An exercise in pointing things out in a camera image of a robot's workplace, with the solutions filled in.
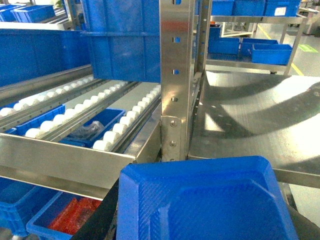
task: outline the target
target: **storage rack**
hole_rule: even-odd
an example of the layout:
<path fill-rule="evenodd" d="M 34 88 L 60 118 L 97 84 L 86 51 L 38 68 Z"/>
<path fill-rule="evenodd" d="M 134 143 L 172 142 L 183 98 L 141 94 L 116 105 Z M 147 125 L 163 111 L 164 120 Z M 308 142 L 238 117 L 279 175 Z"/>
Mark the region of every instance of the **storage rack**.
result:
<path fill-rule="evenodd" d="M 285 35 L 287 33 L 287 28 L 289 24 L 298 24 L 300 25 L 297 35 L 295 37 L 292 52 L 290 59 L 287 65 L 273 65 L 273 64 L 262 64 L 262 63 L 253 63 L 248 59 L 244 61 L 240 60 L 220 60 L 212 58 L 212 55 L 209 54 L 207 57 L 207 65 L 215 66 L 224 66 L 224 67 L 236 67 L 236 68 L 246 68 L 246 69 L 259 69 L 259 70 L 268 70 L 271 73 L 283 72 L 284 75 L 288 75 L 291 64 L 294 60 L 303 30 L 307 24 L 308 18 L 298 15 L 297 17 L 275 17 L 275 16 L 211 16 L 211 21 L 214 22 L 229 22 L 229 23 L 254 23 L 254 24 L 283 24 L 283 32 L 280 44 L 284 42 Z"/>

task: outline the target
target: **slotted metal column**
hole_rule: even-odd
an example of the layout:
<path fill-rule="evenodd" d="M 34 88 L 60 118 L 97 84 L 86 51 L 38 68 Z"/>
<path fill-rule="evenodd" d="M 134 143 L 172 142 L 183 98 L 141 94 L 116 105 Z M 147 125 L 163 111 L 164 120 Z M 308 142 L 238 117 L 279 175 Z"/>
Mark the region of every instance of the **slotted metal column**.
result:
<path fill-rule="evenodd" d="M 194 43 L 194 0 L 160 1 L 160 43 L 161 43 L 161 145 L 162 160 L 184 160 L 188 154 L 191 133 L 191 118 L 195 96 Z M 210 21 L 205 17 L 205 26 Z M 206 35 L 208 31 L 200 27 Z M 197 66 L 204 64 L 207 36 L 199 52 Z"/>

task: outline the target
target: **metal work surface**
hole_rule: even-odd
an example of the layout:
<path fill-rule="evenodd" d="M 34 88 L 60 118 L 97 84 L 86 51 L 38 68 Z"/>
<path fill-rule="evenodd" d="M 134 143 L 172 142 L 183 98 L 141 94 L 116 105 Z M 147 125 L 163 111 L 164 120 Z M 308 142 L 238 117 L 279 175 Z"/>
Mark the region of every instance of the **metal work surface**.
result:
<path fill-rule="evenodd" d="M 278 181 L 320 188 L 320 78 L 207 72 L 189 159 L 261 155 Z"/>

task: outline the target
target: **white roller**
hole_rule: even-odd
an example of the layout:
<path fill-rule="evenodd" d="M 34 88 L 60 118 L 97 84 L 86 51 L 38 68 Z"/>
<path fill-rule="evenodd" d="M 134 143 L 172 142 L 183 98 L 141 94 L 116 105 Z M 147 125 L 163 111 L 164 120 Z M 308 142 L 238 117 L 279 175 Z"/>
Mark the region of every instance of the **white roller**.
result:
<path fill-rule="evenodd" d="M 139 115 L 143 112 L 144 107 L 143 106 L 133 106 L 132 111 L 137 112 Z"/>
<path fill-rule="evenodd" d="M 120 138 L 120 134 L 115 131 L 107 131 L 103 136 L 103 141 L 115 144 L 115 142 Z"/>
<path fill-rule="evenodd" d="M 65 110 L 64 115 L 67 119 L 72 119 L 75 115 L 77 115 L 77 112 L 76 112 L 76 110 L 69 108 L 69 109 Z"/>
<path fill-rule="evenodd" d="M 158 92 L 158 91 L 155 91 L 155 90 L 151 90 L 151 91 L 150 91 L 150 94 L 154 94 L 155 96 L 157 96 L 157 95 L 159 94 L 159 92 Z"/>
<path fill-rule="evenodd" d="M 54 98 L 58 96 L 58 93 L 56 93 L 55 91 L 50 91 L 46 95 L 48 96 L 48 98 Z"/>
<path fill-rule="evenodd" d="M 157 95 L 156 95 L 156 94 L 153 94 L 153 93 L 148 93 L 147 95 L 145 95 L 146 98 L 150 98 L 150 99 L 152 99 L 152 100 L 155 99 L 156 96 L 157 96 Z"/>
<path fill-rule="evenodd" d="M 84 78 L 84 79 L 82 79 L 82 81 L 84 82 L 84 84 L 87 84 L 88 82 L 90 82 L 90 80 L 88 78 Z"/>
<path fill-rule="evenodd" d="M 74 110 L 76 111 L 77 114 L 82 113 L 85 109 L 86 107 L 83 104 L 77 104 L 74 107 Z"/>
<path fill-rule="evenodd" d="M 93 144 L 93 149 L 100 151 L 108 151 L 110 150 L 112 144 L 108 141 L 98 140 Z"/>
<path fill-rule="evenodd" d="M 77 87 L 79 87 L 79 84 L 77 83 L 71 83 L 70 87 L 72 87 L 73 89 L 76 89 Z"/>
<path fill-rule="evenodd" d="M 110 87 L 109 89 L 111 90 L 111 92 L 115 92 L 115 91 L 118 90 L 118 88 L 116 88 L 115 86 L 112 86 L 112 87 Z"/>
<path fill-rule="evenodd" d="M 13 114 L 16 110 L 14 110 L 11 107 L 4 107 L 0 110 L 0 116 L 5 117 L 8 116 L 10 114 Z"/>
<path fill-rule="evenodd" d="M 137 117 L 139 116 L 139 113 L 136 112 L 136 111 L 128 111 L 126 113 L 126 116 L 129 117 L 129 118 L 132 118 L 133 120 L 136 120 Z"/>
<path fill-rule="evenodd" d="M 119 133 L 120 135 L 124 134 L 127 130 L 128 126 L 127 125 L 124 125 L 124 124 L 121 124 L 121 123 L 116 123 L 114 126 L 113 126 L 113 129 L 112 131 L 113 132 L 116 132 L 116 133 Z"/>
<path fill-rule="evenodd" d="M 66 91 L 65 89 L 63 89 L 63 88 L 58 88 L 57 90 L 55 90 L 55 92 L 56 92 L 57 94 L 64 94 L 64 93 L 66 93 L 67 91 Z"/>
<path fill-rule="evenodd" d="M 120 118 L 120 124 L 127 125 L 128 127 L 134 122 L 134 119 L 129 116 L 123 116 Z"/>
<path fill-rule="evenodd" d="M 39 102 L 44 102 L 44 101 L 47 101 L 49 97 L 47 95 L 39 95 L 36 97 L 36 99 L 38 99 Z"/>
<path fill-rule="evenodd" d="M 25 102 L 26 104 L 28 104 L 30 107 L 37 105 L 40 103 L 40 101 L 36 98 L 30 98 L 28 99 L 28 101 Z"/>
<path fill-rule="evenodd" d="M 67 92 L 70 91 L 73 87 L 71 86 L 64 86 L 63 89 L 66 90 Z"/>
<path fill-rule="evenodd" d="M 146 102 L 147 104 L 150 104 L 151 103 L 151 98 L 150 97 L 144 97 L 142 98 L 142 102 Z"/>
<path fill-rule="evenodd" d="M 107 94 L 104 92 L 99 92 L 98 97 L 104 99 L 105 97 L 107 97 Z"/>
<path fill-rule="evenodd" d="M 109 95 L 109 94 L 112 93 L 112 91 L 111 91 L 110 89 L 105 89 L 103 92 L 104 92 L 105 94 L 107 94 L 107 95 Z"/>
<path fill-rule="evenodd" d="M 39 128 L 30 128 L 28 131 L 26 131 L 25 136 L 27 138 L 38 139 L 44 133 L 45 132 Z"/>
<path fill-rule="evenodd" d="M 143 107 L 143 109 L 145 109 L 148 106 L 148 103 L 145 101 L 138 101 L 138 106 Z"/>
<path fill-rule="evenodd" d="M 94 105 L 94 101 L 90 100 L 90 99 L 86 99 L 83 101 L 83 105 L 86 107 L 86 108 L 89 108 L 91 107 L 92 105 Z"/>
<path fill-rule="evenodd" d="M 127 84 L 126 81 L 121 81 L 121 82 L 119 82 L 119 85 L 120 85 L 121 87 L 123 87 L 123 86 L 126 85 L 126 84 Z"/>
<path fill-rule="evenodd" d="M 116 89 L 120 89 L 122 86 L 121 86 L 121 84 L 116 84 L 116 85 L 114 85 L 114 87 L 115 87 Z"/>
<path fill-rule="evenodd" d="M 76 82 L 76 84 L 78 84 L 79 86 L 82 86 L 83 84 L 85 84 L 85 82 L 83 80 L 79 80 Z"/>
<path fill-rule="evenodd" d="M 55 123 L 53 121 L 44 121 L 41 126 L 40 126 L 40 130 L 44 131 L 44 132 L 49 132 L 52 129 L 55 128 Z"/>
<path fill-rule="evenodd" d="M 54 119 L 53 119 L 53 123 L 55 124 L 55 125 L 61 125 L 61 124 L 63 124 L 64 122 L 66 122 L 68 119 L 67 119 L 67 117 L 65 116 L 65 115 L 63 115 L 63 114 L 58 114 L 58 115 L 56 115 L 55 117 L 54 117 Z"/>
<path fill-rule="evenodd" d="M 160 89 L 159 88 L 157 88 L 157 87 L 155 87 L 154 89 L 152 89 L 153 91 L 156 91 L 157 93 L 160 93 Z"/>
<path fill-rule="evenodd" d="M 101 100 L 101 98 L 98 97 L 98 96 L 92 96 L 92 97 L 90 98 L 90 100 L 91 100 L 92 102 L 94 102 L 94 103 L 97 103 L 97 102 L 99 102 L 99 101 Z"/>
<path fill-rule="evenodd" d="M 29 107 L 28 104 L 24 103 L 24 102 L 18 102 L 13 106 L 13 109 L 16 111 L 20 111 L 20 110 L 25 110 Z"/>

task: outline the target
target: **blue bin on shelf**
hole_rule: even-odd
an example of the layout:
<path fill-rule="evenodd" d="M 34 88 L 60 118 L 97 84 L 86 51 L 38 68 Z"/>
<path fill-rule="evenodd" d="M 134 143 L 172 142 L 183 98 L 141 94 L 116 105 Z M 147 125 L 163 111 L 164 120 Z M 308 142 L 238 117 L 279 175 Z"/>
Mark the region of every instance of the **blue bin on shelf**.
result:
<path fill-rule="evenodd" d="M 235 0 L 213 0 L 212 16 L 231 16 Z"/>
<path fill-rule="evenodd" d="M 300 0 L 266 0 L 265 16 L 295 17 L 300 5 Z"/>
<path fill-rule="evenodd" d="M 233 16 L 263 16 L 266 0 L 234 0 Z"/>
<path fill-rule="evenodd" d="M 58 192 L 26 225 L 29 233 L 40 240 L 69 240 L 72 235 L 47 228 L 73 198 L 82 197 L 66 192 Z"/>
<path fill-rule="evenodd" d="M 56 14 L 53 5 L 33 5 L 14 9 L 14 16 L 21 23 L 39 23 L 53 18 Z"/>
<path fill-rule="evenodd" d="M 13 22 L 16 20 L 14 14 L 12 13 L 13 9 L 22 8 L 25 4 L 16 3 L 9 5 L 0 5 L 0 22 Z"/>
<path fill-rule="evenodd" d="M 93 75 L 159 83 L 159 0 L 83 0 Z"/>
<path fill-rule="evenodd" d="M 220 32 L 221 32 L 221 25 L 220 24 L 210 24 L 209 41 L 219 39 Z"/>
<path fill-rule="evenodd" d="M 208 53 L 237 55 L 239 43 L 239 38 L 220 37 L 219 39 L 211 39 L 208 43 Z"/>
<path fill-rule="evenodd" d="M 79 31 L 0 29 L 0 43 L 5 43 L 0 44 L 0 87 L 90 63 L 87 39 Z"/>
<path fill-rule="evenodd" d="M 240 54 L 242 56 L 251 56 L 252 55 L 252 46 L 253 44 L 279 44 L 277 40 L 270 39 L 258 39 L 258 38 L 244 38 L 241 43 Z"/>
<path fill-rule="evenodd" d="M 25 237 L 28 221 L 58 191 L 28 183 L 0 178 L 0 227 L 15 236 Z"/>
<path fill-rule="evenodd" d="M 247 156 L 126 166 L 116 239 L 298 237 L 270 163 Z"/>
<path fill-rule="evenodd" d="M 88 140 L 65 137 L 61 143 L 91 148 L 97 140 L 101 139 L 107 131 L 111 130 L 114 125 L 120 121 L 121 117 L 123 117 L 125 113 L 125 110 L 106 108 L 84 124 L 84 126 L 88 126 L 93 121 L 99 121 L 104 126 L 102 131 L 98 132 Z"/>
<path fill-rule="evenodd" d="M 29 129 L 39 128 L 44 121 L 53 120 L 56 115 L 65 113 L 65 110 L 66 107 L 64 104 L 62 104 L 61 106 L 58 106 L 53 110 L 47 111 L 40 116 L 34 117 L 33 119 L 16 126 L 16 133 L 19 136 L 24 136 Z"/>
<path fill-rule="evenodd" d="M 289 44 L 254 44 L 252 47 L 252 62 L 287 65 L 291 52 L 292 47 Z"/>

